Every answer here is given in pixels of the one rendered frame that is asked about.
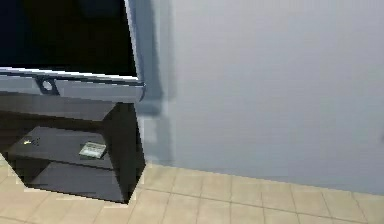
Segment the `black television set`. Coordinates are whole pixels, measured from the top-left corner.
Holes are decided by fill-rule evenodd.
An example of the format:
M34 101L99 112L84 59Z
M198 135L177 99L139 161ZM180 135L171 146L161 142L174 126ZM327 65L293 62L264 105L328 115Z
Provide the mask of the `black television set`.
M134 103L145 93L132 0L0 0L0 91Z

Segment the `dark television stand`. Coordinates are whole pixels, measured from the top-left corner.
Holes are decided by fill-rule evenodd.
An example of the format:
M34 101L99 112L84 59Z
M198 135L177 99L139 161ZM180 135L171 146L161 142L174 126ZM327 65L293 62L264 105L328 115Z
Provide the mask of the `dark television stand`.
M103 156L80 155L86 142ZM145 167L133 104L58 96L0 93L0 155L29 188L124 204Z

